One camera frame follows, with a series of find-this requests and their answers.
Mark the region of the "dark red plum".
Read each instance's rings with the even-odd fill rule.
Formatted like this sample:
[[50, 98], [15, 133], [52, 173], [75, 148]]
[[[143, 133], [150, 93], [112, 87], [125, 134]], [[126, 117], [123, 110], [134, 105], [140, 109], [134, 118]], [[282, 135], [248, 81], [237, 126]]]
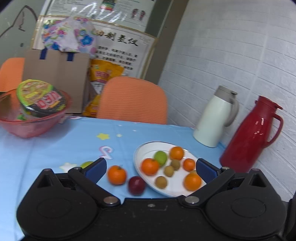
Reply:
[[134, 196], [140, 196], [144, 193], [145, 181], [140, 176], [133, 176], [128, 181], [128, 192]]

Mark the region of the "orange chair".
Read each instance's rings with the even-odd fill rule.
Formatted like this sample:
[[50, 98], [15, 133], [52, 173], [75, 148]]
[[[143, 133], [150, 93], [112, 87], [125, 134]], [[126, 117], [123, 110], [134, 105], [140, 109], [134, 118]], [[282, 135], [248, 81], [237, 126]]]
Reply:
[[22, 81], [23, 57], [8, 58], [1, 66], [0, 71], [0, 92], [7, 92], [16, 89]]
[[114, 77], [99, 100], [97, 118], [165, 125], [168, 102], [158, 85], [133, 77]]

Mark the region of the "large smooth orange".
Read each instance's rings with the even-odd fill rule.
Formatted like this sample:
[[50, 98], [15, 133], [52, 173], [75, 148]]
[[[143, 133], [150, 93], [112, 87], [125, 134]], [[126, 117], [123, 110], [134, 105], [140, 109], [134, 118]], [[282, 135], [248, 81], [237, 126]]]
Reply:
[[200, 188], [202, 179], [198, 174], [189, 173], [183, 181], [184, 188], [188, 191], [196, 191]]

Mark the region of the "red thermos jug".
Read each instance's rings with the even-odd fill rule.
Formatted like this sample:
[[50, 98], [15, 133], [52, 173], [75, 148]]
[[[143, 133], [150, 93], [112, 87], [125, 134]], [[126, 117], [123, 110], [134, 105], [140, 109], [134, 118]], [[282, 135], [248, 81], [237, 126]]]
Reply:
[[252, 111], [242, 121], [219, 161], [238, 173], [248, 172], [263, 149], [273, 144], [281, 133], [283, 118], [276, 114], [283, 109], [272, 100], [260, 96]]

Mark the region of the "brown longan table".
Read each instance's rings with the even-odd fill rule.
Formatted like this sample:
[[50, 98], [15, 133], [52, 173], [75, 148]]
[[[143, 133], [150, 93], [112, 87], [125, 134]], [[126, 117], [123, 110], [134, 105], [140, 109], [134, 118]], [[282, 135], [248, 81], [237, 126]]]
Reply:
[[174, 169], [173, 167], [170, 165], [170, 166], [166, 166], [164, 168], [164, 175], [167, 176], [167, 177], [172, 177], [173, 174], [174, 174]]

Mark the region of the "floral cloth bag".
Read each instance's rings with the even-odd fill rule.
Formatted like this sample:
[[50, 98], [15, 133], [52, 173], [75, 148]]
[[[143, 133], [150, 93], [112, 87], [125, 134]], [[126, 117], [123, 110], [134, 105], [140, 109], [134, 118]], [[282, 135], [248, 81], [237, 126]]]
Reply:
[[98, 36], [88, 18], [70, 16], [57, 20], [44, 28], [42, 33], [44, 47], [61, 52], [85, 53], [96, 57]]

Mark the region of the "mandarin with stem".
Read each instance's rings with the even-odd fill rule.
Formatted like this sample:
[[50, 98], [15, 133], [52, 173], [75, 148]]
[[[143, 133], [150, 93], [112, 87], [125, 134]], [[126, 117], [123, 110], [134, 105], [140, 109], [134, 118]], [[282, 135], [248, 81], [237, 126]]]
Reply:
[[142, 161], [140, 169], [147, 176], [153, 176], [159, 170], [159, 163], [155, 159], [146, 158]]
[[112, 185], [123, 185], [126, 182], [127, 173], [121, 166], [113, 165], [107, 170], [107, 178]]

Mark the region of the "white oval plate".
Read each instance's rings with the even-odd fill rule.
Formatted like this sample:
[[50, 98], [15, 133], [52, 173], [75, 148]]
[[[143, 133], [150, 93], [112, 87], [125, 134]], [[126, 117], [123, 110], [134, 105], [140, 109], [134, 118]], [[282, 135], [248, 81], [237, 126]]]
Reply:
[[148, 142], [134, 153], [133, 163], [149, 187], [168, 197], [188, 196], [205, 186], [196, 173], [197, 158], [188, 150], [165, 142]]

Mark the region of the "mandarin orange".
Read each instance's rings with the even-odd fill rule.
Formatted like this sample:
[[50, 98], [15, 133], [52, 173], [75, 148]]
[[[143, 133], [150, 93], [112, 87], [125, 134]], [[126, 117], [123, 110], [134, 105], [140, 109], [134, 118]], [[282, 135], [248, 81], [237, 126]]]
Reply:
[[187, 158], [184, 160], [184, 162], [183, 162], [183, 169], [184, 170], [191, 172], [195, 169], [195, 167], [196, 167], [196, 163], [193, 159]]

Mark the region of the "pink plastic bowl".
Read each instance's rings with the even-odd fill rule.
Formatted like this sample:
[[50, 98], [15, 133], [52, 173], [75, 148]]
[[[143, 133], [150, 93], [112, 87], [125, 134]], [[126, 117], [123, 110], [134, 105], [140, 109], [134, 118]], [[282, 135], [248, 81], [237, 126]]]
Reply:
[[55, 114], [43, 118], [33, 118], [30, 120], [19, 120], [21, 106], [16, 97], [16, 90], [1, 93], [1, 127], [9, 133], [21, 138], [37, 137], [55, 124], [57, 124], [66, 115], [72, 104], [72, 99], [68, 93], [62, 91], [66, 98], [66, 107]]

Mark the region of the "small longan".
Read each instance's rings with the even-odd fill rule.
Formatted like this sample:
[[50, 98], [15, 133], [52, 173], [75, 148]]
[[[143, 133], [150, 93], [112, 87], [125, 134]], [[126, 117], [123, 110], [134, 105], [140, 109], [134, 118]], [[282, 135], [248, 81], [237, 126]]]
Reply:
[[164, 189], [168, 185], [168, 181], [164, 176], [159, 176], [155, 179], [154, 184], [159, 188], [159, 189]]

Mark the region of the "green jujube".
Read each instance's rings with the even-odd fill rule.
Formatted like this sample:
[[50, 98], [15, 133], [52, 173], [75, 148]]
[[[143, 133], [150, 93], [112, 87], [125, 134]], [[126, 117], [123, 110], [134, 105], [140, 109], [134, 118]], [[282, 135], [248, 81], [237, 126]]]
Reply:
[[168, 156], [164, 151], [157, 151], [153, 157], [160, 166], [164, 166], [167, 162]]
[[89, 165], [91, 165], [93, 163], [93, 161], [87, 161], [87, 162], [84, 162], [80, 165], [81, 168], [86, 168], [88, 167]]

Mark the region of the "orange at plate back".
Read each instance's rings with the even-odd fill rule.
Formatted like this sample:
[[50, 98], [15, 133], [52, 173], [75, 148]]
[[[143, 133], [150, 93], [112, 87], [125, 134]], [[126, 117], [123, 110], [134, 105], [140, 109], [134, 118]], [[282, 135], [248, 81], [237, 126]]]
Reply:
[[169, 151], [169, 157], [171, 160], [180, 161], [184, 157], [184, 150], [179, 146], [174, 146]]

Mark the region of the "blue patterned tablecloth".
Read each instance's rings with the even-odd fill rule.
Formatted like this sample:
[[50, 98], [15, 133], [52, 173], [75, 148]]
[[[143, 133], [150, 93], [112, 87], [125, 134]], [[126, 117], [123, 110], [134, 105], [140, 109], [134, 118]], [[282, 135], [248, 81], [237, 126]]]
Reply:
[[39, 173], [50, 168], [67, 172], [100, 157], [119, 165], [128, 177], [136, 175], [133, 154], [152, 141], [180, 146], [195, 157], [219, 165], [223, 145], [208, 148], [193, 138], [193, 129], [96, 118], [67, 118], [34, 138], [19, 138], [1, 130], [1, 240], [20, 240], [23, 233], [16, 209]]

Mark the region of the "framed chinese text poster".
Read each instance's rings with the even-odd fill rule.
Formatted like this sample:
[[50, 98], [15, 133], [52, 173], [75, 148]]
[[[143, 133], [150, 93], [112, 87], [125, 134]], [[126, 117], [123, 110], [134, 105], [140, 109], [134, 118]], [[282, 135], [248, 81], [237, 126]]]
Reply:
[[[40, 16], [35, 28], [32, 48], [44, 49], [42, 42], [44, 28], [67, 17], [69, 16]], [[106, 60], [120, 65], [125, 69], [125, 75], [141, 78], [157, 42], [156, 37], [128, 27], [88, 20], [92, 22], [98, 36], [96, 57], [92, 59]]]

